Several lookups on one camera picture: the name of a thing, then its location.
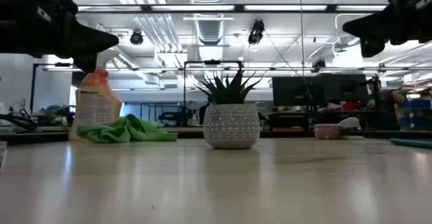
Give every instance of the microfiber towel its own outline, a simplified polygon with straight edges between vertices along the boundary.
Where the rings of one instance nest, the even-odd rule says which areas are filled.
[[[174,141],[177,134],[162,130],[156,123],[129,114],[110,125],[78,125],[79,137],[96,143],[131,141]]]

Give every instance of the person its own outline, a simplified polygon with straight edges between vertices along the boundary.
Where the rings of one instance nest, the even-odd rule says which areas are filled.
[[[207,98],[207,104],[200,107],[199,109],[199,113],[200,113],[200,124],[202,125],[204,123],[204,116],[205,116],[205,111],[207,110],[207,107],[212,105],[213,103],[213,99],[211,97]]]
[[[372,92],[371,96],[373,96],[373,83],[369,83],[368,88]],[[368,108],[378,110],[377,113],[368,116],[368,128],[374,130],[400,130],[395,105],[402,106],[405,101],[404,96],[394,90],[382,89],[380,80],[378,80],[378,91],[380,105],[376,107],[374,99],[369,100],[367,103]]]

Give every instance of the ceiling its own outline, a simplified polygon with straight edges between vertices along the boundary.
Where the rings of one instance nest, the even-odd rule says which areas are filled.
[[[78,5],[90,4],[122,4],[120,0],[74,0]],[[190,0],[166,0],[168,3],[190,3]],[[302,0],[303,3],[338,3],[338,4],[386,4],[386,0]],[[224,0],[224,3],[300,3],[300,0]],[[78,19],[89,26],[101,25],[104,29],[114,34],[121,34],[122,40],[118,48],[123,51],[138,67],[150,66],[149,61],[157,63],[155,46],[144,36],[141,45],[132,45],[129,42],[133,29],[140,28],[134,21],[134,17],[141,18],[142,14],[87,14],[78,15]],[[165,56],[169,65],[176,60],[199,60],[202,45],[198,42],[196,28],[193,21],[184,20],[193,14],[173,13],[170,15],[173,28],[177,33],[187,54],[175,58]],[[225,17],[232,20],[223,21],[223,39],[217,45],[221,50],[223,60],[237,60],[243,58],[243,62],[249,67],[298,67],[303,59],[305,66],[310,65],[318,57],[326,60],[328,67],[368,67],[378,66],[379,63],[389,63],[388,66],[429,66],[432,61],[432,51],[429,45],[416,49],[419,45],[416,41],[410,41],[401,46],[386,46],[384,52],[374,58],[361,58],[359,45],[352,46],[344,52],[334,53],[333,44],[355,38],[342,31],[342,25],[350,20],[364,15],[343,15],[334,13],[303,14],[299,13],[230,13]],[[248,47],[247,36],[255,19],[262,19],[265,23],[264,38],[259,44],[257,51],[251,51]],[[392,72],[384,74],[389,78],[398,79],[408,72]],[[136,74],[111,73],[113,80],[140,80]],[[191,75],[199,78],[203,72],[191,72]],[[259,72],[256,76],[286,76],[292,72]],[[172,72],[160,75],[160,79],[176,78]]]

